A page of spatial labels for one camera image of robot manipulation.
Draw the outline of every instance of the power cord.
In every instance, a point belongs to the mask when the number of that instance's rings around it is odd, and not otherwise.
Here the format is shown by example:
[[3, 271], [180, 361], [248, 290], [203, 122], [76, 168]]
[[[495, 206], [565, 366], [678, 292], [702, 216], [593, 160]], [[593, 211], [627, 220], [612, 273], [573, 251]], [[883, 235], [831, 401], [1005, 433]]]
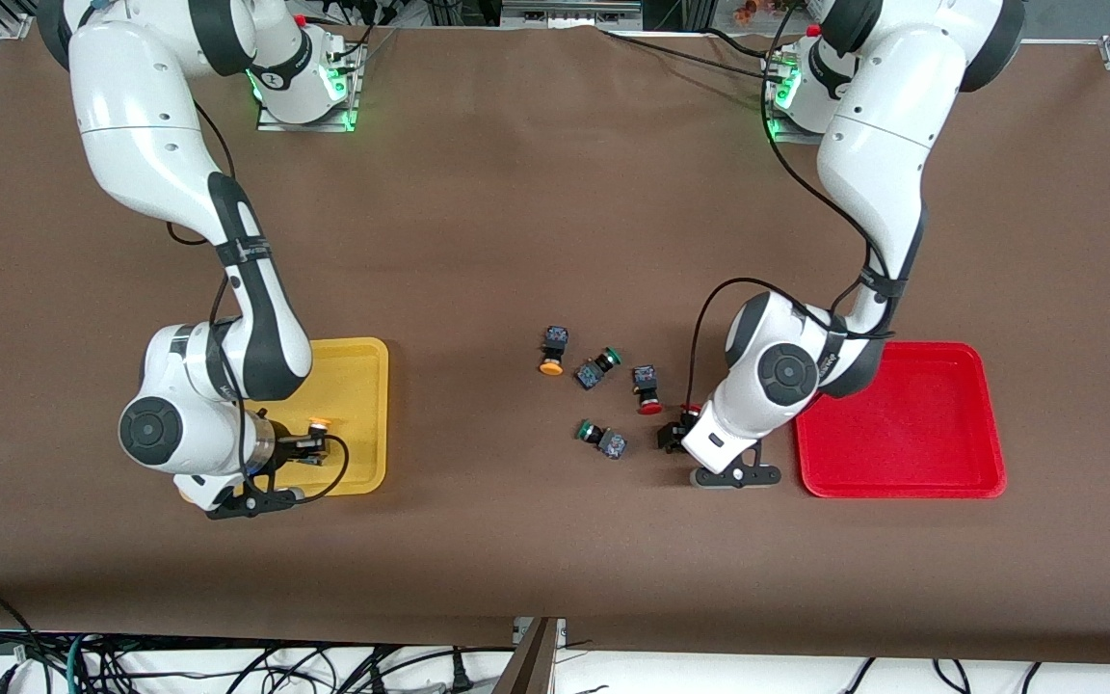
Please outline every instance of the power cord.
[[970, 694], [970, 680], [966, 676], [966, 668], [961, 666], [961, 661], [952, 658], [953, 667], [957, 668], [957, 675], [961, 676], [961, 685], [957, 684], [950, 677], [945, 675], [945, 671], [939, 666], [939, 658], [932, 658], [932, 667], [937, 671], [937, 676], [941, 677], [948, 688], [957, 691], [959, 694]]
[[1030, 668], [1027, 670], [1026, 676], [1021, 680], [1021, 694], [1030, 694], [1030, 681], [1035, 680], [1035, 673], [1039, 672], [1040, 667], [1043, 667], [1043, 663], [1030, 664]]
[[[364, 694], [366, 690], [371, 688], [371, 686], [375, 685], [376, 683], [382, 683], [383, 678], [385, 676], [391, 675], [391, 673], [398, 671], [398, 668], [406, 668], [406, 667], [410, 667], [410, 666], [415, 666], [415, 664], [418, 664], [418, 663], [422, 663], [422, 662], [426, 662], [426, 661], [431, 661], [433, 658], [443, 658], [444, 655], [452, 655], [452, 654], [511, 654], [511, 652], [513, 652], [513, 648], [505, 648], [504, 646], [475, 646], [474, 648], [454, 648], [454, 650], [451, 650], [451, 651], [436, 651], [436, 652], [434, 652], [434, 654], [418, 655], [417, 658], [410, 658], [408, 661], [405, 661], [404, 663], [398, 663], [398, 664], [395, 664], [395, 666], [392, 666], [392, 667], [389, 667], [389, 668], [384, 668], [383, 671], [380, 671], [380, 675], [372, 676], [371, 680], [366, 681], [365, 683], [362, 683], [362, 686], [359, 686], [357, 690], [354, 690], [353, 694]], [[353, 684], [355, 682], [356, 682], [356, 680], [347, 680], [347, 681], [345, 681], [344, 684], [342, 684], [340, 686], [340, 690], [335, 691], [335, 694], [347, 694], [349, 688], [351, 688], [351, 686], [353, 686]]]

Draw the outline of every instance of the brown table surface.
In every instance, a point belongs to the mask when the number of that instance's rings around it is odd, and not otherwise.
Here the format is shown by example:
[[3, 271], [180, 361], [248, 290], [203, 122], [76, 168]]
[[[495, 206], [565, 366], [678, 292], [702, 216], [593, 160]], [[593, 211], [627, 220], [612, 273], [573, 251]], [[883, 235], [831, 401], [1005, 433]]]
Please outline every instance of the brown table surface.
[[[484, 645], [549, 614], [597, 648], [1110, 661], [1096, 48], [1022, 48], [926, 171], [897, 329], [981, 353], [999, 500], [817, 500], [788, 430], [767, 449], [779, 487], [697, 491], [626, 374], [587, 394], [537, 373], [542, 331], [567, 325], [569, 362], [613, 344], [675, 401], [718, 281], [825, 304], [854, 278], [858, 239], [779, 170], [756, 92], [592, 30], [404, 31], [353, 135], [255, 132], [245, 79], [198, 83], [309, 333], [386, 340], [393, 396], [377, 492], [208, 522], [128, 461], [115, 421], [150, 335], [208, 315], [220, 266], [93, 183], [39, 37], [0, 44], [0, 593], [84, 632]], [[814, 174], [814, 149], [790, 152]], [[698, 399], [748, 295], [710, 311]], [[628, 456], [573, 440], [582, 418]]]

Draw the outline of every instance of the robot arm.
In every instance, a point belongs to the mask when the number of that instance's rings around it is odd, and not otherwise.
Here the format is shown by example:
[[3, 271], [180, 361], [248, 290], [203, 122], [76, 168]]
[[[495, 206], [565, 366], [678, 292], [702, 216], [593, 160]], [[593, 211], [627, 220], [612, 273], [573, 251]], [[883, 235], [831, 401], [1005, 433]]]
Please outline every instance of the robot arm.
[[[241, 308], [235, 319], [158, 331], [142, 360], [140, 392], [119, 423], [133, 460], [175, 475], [182, 493], [212, 515], [238, 500], [233, 487], [243, 483], [243, 471], [321, 461], [323, 430], [295, 437], [239, 410], [239, 399], [289, 399], [310, 373], [311, 346], [246, 193], [203, 144], [186, 79], [251, 70], [273, 115], [314, 120], [344, 93], [327, 68], [327, 49], [340, 37], [303, 30], [282, 0], [50, 0], [39, 22], [50, 52], [70, 70], [77, 124], [98, 183], [129, 209], [208, 240]], [[266, 493], [234, 515], [299, 500], [297, 491]]]
[[[1020, 30], [1019, 0], [959, 0], [956, 9], [887, 3], [882, 11], [878, 1], [809, 4], [819, 12], [815, 17], [823, 22], [824, 40], [833, 34], [836, 48], [845, 46], [842, 53], [858, 51], [849, 89], [821, 84], [805, 92], [834, 107], [831, 119], [820, 121], [825, 130], [816, 168], [829, 198], [866, 232], [868, 259], [854, 308], [845, 316], [805, 310], [771, 293], [744, 304], [727, 335], [730, 373], [683, 439], [683, 447], [705, 469], [724, 471], [745, 449], [807, 408], [816, 392], [840, 399], [872, 381], [882, 348], [876, 335], [894, 320], [924, 231], [924, 163], [972, 67], [993, 77], [1012, 57], [1019, 32], [1009, 31], [1012, 19], [1005, 8], [1010, 4], [1017, 6]], [[847, 6], [875, 8], [876, 13], [859, 13], [855, 30], [847, 30], [841, 14]], [[1001, 19], [1005, 31], [998, 33]], [[1003, 51], [988, 46], [997, 40], [1011, 46]], [[823, 48], [808, 42], [803, 49]], [[978, 66], [983, 49], [1003, 60]], [[803, 57], [799, 64], [810, 62]], [[787, 105], [800, 110], [805, 122], [815, 122], [807, 118], [815, 109]]]
[[[70, 42], [71, 93], [93, 177], [115, 201], [180, 223], [216, 249], [242, 318], [221, 334], [239, 390], [286, 399], [311, 369], [311, 348], [281, 288], [268, 240], [238, 182], [216, 170], [175, 54], [129, 22], [85, 26]], [[190, 348], [205, 348], [201, 331]], [[204, 399], [234, 399], [220, 352], [194, 354]]]

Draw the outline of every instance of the cable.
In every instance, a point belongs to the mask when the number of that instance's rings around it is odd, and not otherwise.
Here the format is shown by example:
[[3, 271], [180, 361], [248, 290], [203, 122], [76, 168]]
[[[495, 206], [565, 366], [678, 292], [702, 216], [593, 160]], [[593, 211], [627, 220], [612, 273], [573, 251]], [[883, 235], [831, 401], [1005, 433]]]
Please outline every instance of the cable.
[[[225, 154], [225, 168], [230, 170], [230, 178], [238, 179], [238, 171], [234, 170], [234, 155], [230, 153], [230, 145], [225, 143], [224, 135], [221, 135], [221, 129], [216, 127], [216, 123], [212, 122], [212, 119], [208, 114], [208, 111], [203, 110], [203, 105], [196, 100], [191, 100], [194, 104], [194, 110], [203, 119], [203, 122], [208, 123], [209, 128], [212, 128], [213, 135], [216, 135], [216, 141], [221, 143], [221, 151]], [[199, 238], [199, 240], [191, 241], [189, 238], [180, 237], [175, 231], [173, 231], [173, 223], [167, 221], [165, 232], [169, 233], [169, 238], [173, 241], [180, 242], [182, 245], [204, 245], [208, 242], [206, 238]]]
[[230, 178], [238, 178], [238, 171], [234, 170], [234, 155], [230, 153], [230, 145], [225, 144], [225, 137], [221, 135], [221, 129], [216, 127], [216, 123], [212, 122], [208, 111], [203, 110], [203, 105], [200, 105], [199, 101], [191, 99], [191, 102], [193, 102], [194, 110], [198, 111], [203, 122], [206, 122], [208, 127], [212, 128], [212, 135], [216, 135], [216, 141], [221, 143], [221, 151], [225, 153], [225, 168], [230, 170]]
[[942, 671], [939, 666], [939, 658], [932, 658], [932, 667], [937, 671], [937, 676], [941, 677], [941, 682], [944, 682], [948, 688], [957, 691], [959, 694], [970, 694], [970, 680], [966, 676], [966, 668], [961, 666], [961, 661], [952, 658], [952, 664], [953, 667], [957, 668], [957, 673], [961, 676], [961, 685], [958, 685], [956, 682], [950, 680], [950, 677], [945, 675], [945, 671]]
[[395, 654], [400, 650], [401, 646], [375, 646], [375, 648], [371, 651], [371, 655], [362, 658], [362, 662], [357, 663], [357, 667], [355, 667], [353, 672], [349, 673], [349, 677], [345, 677], [345, 682], [336, 688], [335, 694], [345, 694], [345, 691], [349, 691], [355, 682], [362, 680], [362, 677], [365, 676], [371, 668], [377, 667], [379, 664], [383, 662], [383, 658], [387, 658], [389, 655]]
[[313, 493], [311, 496], [305, 496], [303, 497], [303, 500], [296, 501], [296, 504], [310, 504], [310, 502], [312, 501], [323, 500], [323, 497], [325, 497], [327, 493], [333, 491], [333, 489], [335, 489], [336, 485], [340, 484], [340, 481], [345, 477], [345, 471], [349, 470], [349, 445], [345, 444], [345, 441], [342, 440], [342, 437], [335, 434], [325, 434], [325, 439], [335, 441], [337, 444], [340, 444], [340, 449], [342, 450], [343, 453], [345, 453], [345, 462], [342, 463], [339, 473], [336, 473], [336, 477], [333, 479], [331, 483], [327, 483], [327, 486], [321, 489], [320, 492]]
[[[511, 652], [513, 652], [513, 648], [503, 648], [503, 646], [475, 646], [475, 648], [457, 648], [456, 651], [460, 652], [460, 654], [511, 654]], [[443, 658], [444, 655], [452, 655], [452, 654], [453, 651], [436, 651], [434, 652], [434, 654], [418, 655], [417, 658], [411, 658], [408, 661], [405, 661], [404, 663], [395, 664], [395, 666], [385, 668], [384, 671], [380, 671], [380, 675], [371, 677], [371, 680], [366, 681], [362, 686], [359, 686], [359, 688], [354, 691], [354, 694], [362, 694], [363, 691], [370, 688], [370, 686], [375, 684], [375, 682], [383, 682], [383, 678], [385, 676], [391, 675], [391, 673], [398, 671], [398, 668], [406, 668], [424, 661], [433, 658]], [[340, 686], [340, 690], [337, 690], [335, 694], [345, 694], [345, 691], [349, 691], [349, 686], [351, 686], [352, 684], [353, 684], [352, 681], [346, 681], [345, 684]]]
[[867, 675], [867, 671], [872, 668], [872, 663], [875, 662], [876, 658], [868, 658], [864, 661], [862, 666], [859, 666], [858, 672], [855, 673], [855, 680], [850, 681], [850, 686], [847, 686], [847, 688], [842, 691], [842, 694], [855, 694], [856, 691], [859, 690], [859, 685], [862, 684], [864, 676]]
[[685, 61], [700, 62], [702, 66], [709, 66], [713, 68], [718, 68], [718, 70], [730, 71], [730, 73], [737, 73], [741, 76], [754, 77], [761, 80], [763, 83], [767, 82], [780, 82], [774, 77], [766, 76], [764, 73], [754, 73], [753, 70], [745, 70], [744, 68], [736, 68], [735, 66], [727, 66], [725, 62], [710, 61], [708, 58], [702, 58], [699, 56], [693, 56], [692, 53], [684, 53], [682, 51], [676, 51], [673, 48], [665, 48], [665, 46], [659, 46], [656, 43], [647, 43], [644, 40], [636, 40], [630, 36], [620, 36], [617, 33], [610, 33], [609, 31], [603, 31], [604, 34], [609, 36], [614, 40], [622, 40], [624, 43], [633, 43], [635, 46], [642, 46], [643, 48], [648, 48], [650, 51], [657, 51], [660, 53], [667, 53], [669, 56], [683, 58]]
[[71, 647], [67, 651], [67, 694], [78, 694], [75, 690], [75, 658], [80, 655], [80, 642], [84, 641], [84, 636], [75, 636], [74, 641], [71, 641]]
[[316, 655], [322, 654], [322, 652], [323, 651], [321, 648], [316, 648], [316, 650], [311, 651], [309, 654], [304, 655], [303, 657], [299, 658], [299, 661], [296, 661], [294, 664], [292, 664], [292, 666], [290, 666], [289, 668], [286, 668], [285, 672], [282, 673], [281, 680], [278, 680], [276, 682], [273, 682], [272, 690], [269, 690], [269, 694], [276, 694], [276, 691], [280, 690], [281, 686], [283, 684], [285, 684], [285, 682], [287, 680], [290, 680], [290, 676], [293, 675], [296, 672], [297, 668], [304, 666], [305, 662], [307, 662], [309, 660], [312, 660], [312, 658], [316, 657]]
[[[339, 6], [340, 8], [340, 16], [345, 18], [345, 23], [347, 26], [351, 26], [353, 23], [353, 20], [349, 18], [349, 9], [345, 8], [345, 0], [336, 0], [336, 6]], [[325, 17], [332, 18], [332, 14], [327, 13], [327, 4], [325, 4]]]
[[1031, 663], [1029, 671], [1026, 672], [1026, 676], [1021, 680], [1021, 694], [1030, 694], [1030, 681], [1035, 680], [1035, 673], [1039, 672], [1039, 668], [1043, 667], [1043, 663]]
[[728, 46], [730, 46], [730, 48], [735, 49], [735, 51], [739, 51], [740, 53], [744, 53], [745, 56], [751, 56], [754, 58], [767, 58], [768, 57], [768, 52], [766, 52], [766, 51], [754, 51], [754, 49], [748, 48], [748, 46], [744, 46], [740, 42], [737, 42], [737, 40], [735, 40], [734, 37], [731, 37], [730, 34], [728, 34], [727, 32], [718, 30], [718, 28], [714, 28], [712, 26], [707, 26], [707, 27], [704, 28], [704, 30], [700, 30], [700, 33], [708, 33], [708, 34], [712, 34], [712, 36], [717, 36], [718, 39], [725, 40], [726, 43]]
[[327, 672], [332, 673], [332, 690], [336, 690], [336, 685], [340, 684], [340, 677], [336, 676], [336, 666], [332, 664], [332, 658], [327, 657], [326, 651], [320, 651], [320, 657], [323, 658], [323, 662], [326, 664]]
[[[11, 606], [11, 603], [6, 602], [2, 597], [0, 597], [0, 607], [3, 607], [3, 611], [8, 612], [8, 614], [11, 615], [11, 618], [17, 621], [17, 624], [23, 628], [28, 643], [31, 643], [36, 652], [36, 660], [39, 660], [46, 667], [53, 667], [52, 664], [46, 660], [48, 651], [40, 644], [40, 638], [37, 637], [37, 630], [34, 630], [31, 624], [28, 624], [28, 620], [23, 618], [23, 615], [19, 614], [19, 611], [14, 610], [14, 607]], [[49, 682], [48, 672], [46, 673], [46, 682]]]
[[334, 61], [339, 61], [340, 59], [344, 58], [345, 56], [349, 56], [349, 54], [353, 53], [354, 51], [357, 51], [357, 49], [362, 48], [362, 46], [366, 46], [367, 40], [371, 39], [371, 30], [374, 30], [374, 28], [375, 28], [375, 26], [366, 26], [366, 31], [362, 32], [362, 38], [361, 39], [356, 40], [354, 42], [354, 44], [351, 46], [351, 48], [344, 49], [344, 51], [342, 51], [340, 53], [333, 53], [332, 54], [332, 59]]
[[[709, 303], [713, 302], [714, 296], [717, 295], [719, 291], [722, 291], [723, 289], [727, 289], [727, 286], [730, 286], [733, 284], [741, 284], [741, 282], [746, 282], [746, 284], [756, 284], [771, 291], [771, 293], [781, 295], [785, 300], [787, 300], [787, 302], [790, 302], [795, 311], [803, 313], [803, 315], [805, 315], [807, 320], [815, 322], [815, 324], [819, 325], [825, 331], [836, 332], [831, 328], [829, 328], [829, 324], [827, 324], [827, 322], [820, 320], [820, 316], [815, 315], [815, 313], [811, 312], [810, 309], [807, 308], [805, 303], [799, 302], [798, 299], [787, 293], [787, 291], [781, 289], [779, 285], [771, 284], [771, 282], [767, 282], [764, 280], [757, 280], [755, 276], [735, 276], [731, 278], [731, 280], [723, 281], [722, 284], [715, 286], [715, 289], [710, 291], [709, 295], [707, 295], [705, 299], [705, 303], [700, 304], [700, 312], [697, 314], [697, 323], [695, 328], [692, 329], [692, 349], [688, 350], [688, 391], [686, 399], [683, 400], [683, 409], [688, 409], [692, 406], [692, 379], [696, 374], [697, 343], [700, 340], [700, 324], [702, 322], [705, 321], [705, 312], [709, 310]], [[855, 289], [855, 285], [851, 285], [850, 289]], [[834, 302], [837, 303], [838, 300], [840, 300], [842, 296], [839, 295], [838, 299], [834, 300]], [[894, 338], [894, 333], [892, 332], [869, 333], [869, 332], [855, 332], [847, 330], [845, 331], [845, 338], [847, 340], [888, 340], [889, 338]]]
[[8, 691], [11, 690], [11, 680], [14, 677], [14, 673], [17, 673], [19, 663], [13, 664], [13, 666], [8, 667], [6, 672], [0, 675], [0, 694], [8, 694]]
[[255, 660], [252, 661], [251, 664], [248, 664], [248, 666], [245, 668], [243, 668], [243, 671], [241, 673], [238, 673], [238, 676], [234, 676], [234, 681], [233, 682], [230, 682], [230, 688], [225, 690], [225, 694], [233, 694], [234, 690], [238, 690], [238, 686], [240, 684], [242, 684], [242, 682], [244, 680], [246, 680], [248, 675], [250, 675], [252, 672], [254, 672], [255, 668], [258, 668], [261, 663], [263, 663], [265, 660], [268, 660], [269, 655], [272, 655], [272, 654], [274, 654], [274, 652], [278, 652], [278, 651], [281, 651], [281, 650], [280, 648], [274, 648], [274, 646], [272, 646], [272, 648], [264, 648], [264, 652], [261, 652], [260, 655], [255, 655]]
[[188, 238], [182, 238], [178, 233], [173, 232], [173, 223], [165, 223], [165, 232], [171, 234], [173, 241], [180, 242], [182, 245], [204, 245], [208, 242], [206, 238], [199, 238], [199, 240], [190, 241]]

